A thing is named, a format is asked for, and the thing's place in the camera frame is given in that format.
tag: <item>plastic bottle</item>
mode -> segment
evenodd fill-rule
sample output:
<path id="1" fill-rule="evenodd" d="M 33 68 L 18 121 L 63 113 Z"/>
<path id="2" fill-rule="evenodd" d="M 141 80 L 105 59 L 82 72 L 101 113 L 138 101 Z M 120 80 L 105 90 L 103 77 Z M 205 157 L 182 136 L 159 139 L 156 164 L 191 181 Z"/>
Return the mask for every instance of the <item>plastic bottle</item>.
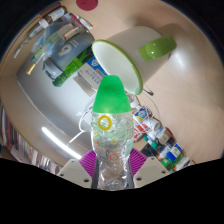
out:
<path id="1" fill-rule="evenodd" d="M 175 161 L 175 159 L 177 159 L 177 157 L 183 152 L 183 149 L 181 148 L 181 146 L 179 144 L 175 144 L 171 150 L 167 153 L 166 157 L 168 158 L 168 160 L 170 160 L 171 162 Z"/>
<path id="2" fill-rule="evenodd" d="M 49 27 L 47 27 L 44 30 L 43 34 L 39 37 L 39 39 L 33 44 L 31 52 L 36 54 L 37 51 L 43 47 L 44 42 L 47 40 L 47 38 L 50 37 L 53 33 L 55 33 L 57 30 L 59 30 L 65 24 L 67 24 L 67 22 L 54 22 Z"/>
<path id="3" fill-rule="evenodd" d="M 138 122 L 142 122 L 144 118 L 147 117 L 147 113 L 148 115 L 151 115 L 151 112 L 145 108 L 145 107 L 142 107 L 139 105 L 138 101 L 137 101 L 137 98 L 136 96 L 130 94 L 130 93 L 127 93 L 127 96 L 128 96 L 128 99 L 129 99 L 129 102 L 130 102 L 130 105 L 131 105 L 131 108 L 135 109 L 134 111 L 134 114 L 136 114 L 138 111 L 139 113 L 137 114 L 137 116 L 140 114 L 140 118 L 135 118 L 135 120 L 137 120 Z"/>
<path id="4" fill-rule="evenodd" d="M 163 159 L 161 161 L 161 164 L 167 169 L 167 170 L 171 170 L 173 169 L 177 163 L 180 162 L 180 160 L 183 158 L 184 156 L 182 154 L 180 154 L 174 161 L 170 161 L 167 157 L 165 159 Z"/>
<path id="5" fill-rule="evenodd" d="M 169 140 L 166 142 L 166 146 L 169 146 L 170 148 L 172 148 L 173 146 L 174 146 L 174 144 L 175 144 L 175 139 L 174 139 L 174 137 L 172 136 L 172 137 L 170 137 L 169 138 Z"/>
<path id="6" fill-rule="evenodd" d="M 183 168 L 187 167 L 190 163 L 190 159 L 188 157 L 183 157 L 179 163 L 173 168 L 175 171 L 182 170 Z"/>
<path id="7" fill-rule="evenodd" d="M 146 142 L 148 142 L 156 150 L 156 152 L 158 154 L 158 151 L 157 151 L 158 145 L 153 141 L 153 139 L 151 139 L 150 137 L 146 137 L 146 136 L 144 136 L 143 138 Z"/>
<path id="8" fill-rule="evenodd" d="M 159 142 L 161 145 L 165 145 L 169 138 L 172 137 L 172 132 L 165 127 L 156 137 L 157 143 Z"/>
<path id="9" fill-rule="evenodd" d="M 172 169 L 182 158 L 183 149 L 179 144 L 175 144 L 166 154 L 165 159 L 161 162 L 168 170 Z"/>
<path id="10" fill-rule="evenodd" d="M 14 58 L 16 58 L 19 54 L 19 52 L 21 51 L 21 49 L 23 48 L 24 45 L 28 44 L 30 42 L 31 39 L 33 39 L 37 34 L 39 34 L 41 31 L 43 30 L 43 27 L 40 26 L 40 24 L 36 24 L 28 33 L 27 35 L 24 37 L 22 43 L 20 44 L 20 46 L 18 47 L 18 49 L 16 50 L 15 54 L 14 54 Z"/>
<path id="11" fill-rule="evenodd" d="M 134 124 L 119 77 L 110 75 L 102 79 L 92 112 L 91 139 L 99 161 L 99 185 L 102 190 L 123 190 L 127 186 Z"/>
<path id="12" fill-rule="evenodd" d="M 84 29 L 75 21 L 65 24 L 44 41 L 44 46 L 37 51 L 32 61 L 36 64 L 36 61 L 39 61 L 39 57 L 42 57 L 44 54 L 48 54 L 48 57 L 51 56 L 58 47 L 82 31 L 84 32 Z"/>
<path id="13" fill-rule="evenodd" d="M 54 77 L 51 77 L 54 81 L 52 82 L 54 86 L 60 87 L 62 84 L 73 75 L 79 68 L 82 67 L 84 63 L 94 57 L 92 52 L 92 47 L 88 47 L 81 54 L 78 55 L 63 71 L 61 75 L 59 75 L 55 80 Z"/>
<path id="14" fill-rule="evenodd" d="M 92 45 L 94 37 L 90 33 L 80 33 L 60 46 L 44 61 L 43 70 L 51 77 L 58 77 L 80 53 Z"/>
<path id="15" fill-rule="evenodd" d="M 159 154 L 157 157 L 159 161 L 162 161 L 163 159 L 166 158 L 166 154 L 171 150 L 169 146 L 166 146 Z"/>
<path id="16" fill-rule="evenodd" d="M 64 14 L 67 13 L 67 9 L 64 6 L 54 10 L 53 12 L 49 13 L 43 19 L 39 21 L 40 26 L 44 29 L 47 28 L 51 23 L 56 21 L 57 19 L 61 18 Z"/>
<path id="17" fill-rule="evenodd" d="M 142 132 L 149 134 L 151 130 L 157 131 L 161 126 L 161 123 L 153 118 L 146 118 L 141 124 L 137 126 L 137 128 Z"/>

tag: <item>bottle label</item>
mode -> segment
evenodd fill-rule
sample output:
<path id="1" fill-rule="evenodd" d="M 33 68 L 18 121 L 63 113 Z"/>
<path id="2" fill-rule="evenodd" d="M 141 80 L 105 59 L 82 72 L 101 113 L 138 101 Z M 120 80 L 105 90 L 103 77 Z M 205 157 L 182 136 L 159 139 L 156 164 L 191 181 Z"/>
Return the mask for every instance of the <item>bottle label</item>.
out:
<path id="1" fill-rule="evenodd" d="M 64 14 L 65 14 L 64 9 L 60 8 L 60 9 L 56 9 L 52 13 L 48 14 L 48 16 L 50 16 L 52 18 L 53 22 L 54 22 L 57 19 L 59 19 L 60 17 L 62 17 Z"/>
<path id="2" fill-rule="evenodd" d="M 170 150 L 170 152 L 177 158 L 181 152 L 183 151 L 183 149 L 178 145 L 174 145 L 173 148 Z"/>
<path id="3" fill-rule="evenodd" d="M 140 108 L 137 113 L 135 113 L 135 117 L 139 120 L 139 121 L 143 121 L 146 117 L 147 117 L 147 109 L 145 109 L 144 107 Z"/>
<path id="4" fill-rule="evenodd" d="M 77 33 L 79 33 L 79 27 L 74 27 L 71 30 L 69 30 L 67 33 L 63 35 L 63 38 L 65 41 L 69 40 L 73 36 L 75 36 Z"/>

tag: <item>label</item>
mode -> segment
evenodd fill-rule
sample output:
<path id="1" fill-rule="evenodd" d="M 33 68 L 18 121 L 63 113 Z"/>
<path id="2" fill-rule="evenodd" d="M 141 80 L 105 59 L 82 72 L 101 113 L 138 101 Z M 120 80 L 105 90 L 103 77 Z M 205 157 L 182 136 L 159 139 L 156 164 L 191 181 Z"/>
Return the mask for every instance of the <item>label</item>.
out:
<path id="1" fill-rule="evenodd" d="M 165 143 L 169 140 L 170 137 L 171 137 L 171 134 L 167 129 L 164 129 L 162 132 L 160 132 L 157 135 L 158 140 L 163 145 L 165 145 Z"/>
<path id="2" fill-rule="evenodd" d="M 140 108 L 136 113 L 135 117 L 142 122 L 147 117 L 147 111 L 144 107 Z"/>
<path id="3" fill-rule="evenodd" d="M 50 16 L 52 18 L 53 22 L 54 22 L 57 19 L 59 19 L 60 17 L 62 17 L 64 14 L 65 14 L 64 9 L 60 8 L 60 9 L 56 9 L 52 13 L 48 14 L 48 16 Z"/>
<path id="4" fill-rule="evenodd" d="M 99 84 L 102 80 L 101 75 L 94 70 L 94 68 L 89 65 L 89 63 L 85 63 L 79 70 L 78 73 L 95 89 L 97 90 Z"/>
<path id="5" fill-rule="evenodd" d="M 63 38 L 65 41 L 69 40 L 73 36 L 75 36 L 77 33 L 79 33 L 79 27 L 74 27 L 71 30 L 69 30 L 67 33 L 63 35 Z"/>
<path id="6" fill-rule="evenodd" d="M 173 146 L 173 148 L 170 150 L 170 152 L 177 158 L 181 152 L 183 151 L 183 149 L 176 144 L 175 146 Z"/>

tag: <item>green bottle cap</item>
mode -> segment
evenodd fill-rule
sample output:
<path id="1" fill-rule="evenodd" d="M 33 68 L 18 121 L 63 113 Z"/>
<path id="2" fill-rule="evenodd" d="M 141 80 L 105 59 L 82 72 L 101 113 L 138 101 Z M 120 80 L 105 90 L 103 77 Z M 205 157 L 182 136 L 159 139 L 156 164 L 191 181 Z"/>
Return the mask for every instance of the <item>green bottle cap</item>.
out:
<path id="1" fill-rule="evenodd" d="M 126 113 L 131 111 L 130 102 L 118 76 L 104 76 L 100 82 L 93 105 L 94 113 Z"/>

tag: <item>wire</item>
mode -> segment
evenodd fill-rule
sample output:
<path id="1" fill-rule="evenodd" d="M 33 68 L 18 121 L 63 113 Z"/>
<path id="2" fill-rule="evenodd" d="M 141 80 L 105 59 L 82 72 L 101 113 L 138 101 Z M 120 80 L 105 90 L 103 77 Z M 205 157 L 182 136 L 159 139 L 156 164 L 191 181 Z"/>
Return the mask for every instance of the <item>wire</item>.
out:
<path id="1" fill-rule="evenodd" d="M 91 106 L 88 110 L 86 110 L 83 115 L 81 116 L 80 120 L 79 120 L 79 130 L 80 132 L 74 137 L 72 138 L 69 143 L 67 144 L 67 146 L 72 143 L 74 140 L 76 140 L 82 133 L 85 133 L 85 132 L 90 132 L 90 130 L 82 130 L 82 121 L 84 119 L 84 117 L 92 110 L 93 106 Z"/>
<path id="2" fill-rule="evenodd" d="M 154 108 L 156 108 L 156 110 L 157 110 L 157 113 L 158 113 L 158 116 L 159 116 L 159 121 L 160 121 L 160 123 L 162 124 L 162 122 L 161 122 L 161 119 L 160 119 L 160 113 L 159 113 L 159 109 L 158 109 L 158 107 L 156 106 L 156 104 L 155 104 L 155 102 L 147 95 L 147 94 L 145 94 L 145 93 L 143 93 L 145 96 L 147 96 L 148 98 L 149 98 L 149 100 L 153 103 L 153 106 L 154 106 Z"/>

